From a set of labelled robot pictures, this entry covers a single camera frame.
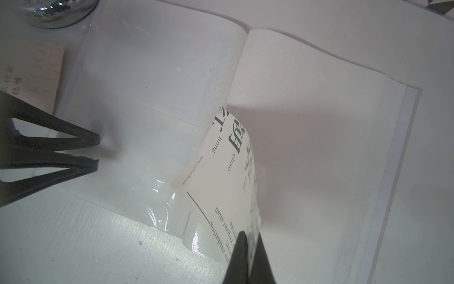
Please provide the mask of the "white photo album bicycle cover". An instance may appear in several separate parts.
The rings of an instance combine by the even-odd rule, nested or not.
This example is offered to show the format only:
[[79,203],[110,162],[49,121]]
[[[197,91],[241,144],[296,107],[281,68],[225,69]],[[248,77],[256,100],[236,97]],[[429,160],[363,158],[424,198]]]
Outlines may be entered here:
[[368,284],[420,91],[273,30],[104,1],[57,116],[99,133],[62,183],[226,266],[262,238],[281,284]]

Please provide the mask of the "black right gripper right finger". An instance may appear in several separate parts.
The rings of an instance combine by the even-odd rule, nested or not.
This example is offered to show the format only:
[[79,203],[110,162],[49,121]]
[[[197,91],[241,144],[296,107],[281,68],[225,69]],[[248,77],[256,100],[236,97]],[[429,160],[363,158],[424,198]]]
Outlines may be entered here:
[[261,235],[258,237],[249,283],[276,284]]

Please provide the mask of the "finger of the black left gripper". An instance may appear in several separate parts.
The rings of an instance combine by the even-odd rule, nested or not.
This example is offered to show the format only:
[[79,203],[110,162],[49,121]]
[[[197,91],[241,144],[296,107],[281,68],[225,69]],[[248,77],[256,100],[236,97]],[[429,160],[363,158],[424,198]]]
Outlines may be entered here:
[[[71,135],[70,138],[29,137],[22,135],[13,119]],[[1,144],[11,144],[31,149],[64,151],[96,146],[100,136],[67,121],[61,120],[10,94],[1,92]]]
[[1,169],[58,168],[58,171],[26,179],[1,181],[1,207],[62,182],[98,170],[98,160],[44,150],[9,150],[1,154]]

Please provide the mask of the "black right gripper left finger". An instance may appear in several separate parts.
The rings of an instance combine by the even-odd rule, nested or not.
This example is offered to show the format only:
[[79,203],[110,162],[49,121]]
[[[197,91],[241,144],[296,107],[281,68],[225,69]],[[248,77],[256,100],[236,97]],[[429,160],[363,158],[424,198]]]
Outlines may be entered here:
[[244,231],[238,234],[223,284],[248,283],[248,243]]

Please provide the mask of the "white calligraphy card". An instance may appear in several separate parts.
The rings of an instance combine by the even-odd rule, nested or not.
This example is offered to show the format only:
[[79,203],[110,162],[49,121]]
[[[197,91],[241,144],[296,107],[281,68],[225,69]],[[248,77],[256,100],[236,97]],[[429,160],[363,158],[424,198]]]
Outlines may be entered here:
[[172,183],[208,230],[216,256],[229,263],[238,234],[252,266],[260,234],[253,145],[239,119],[220,107],[201,147]]

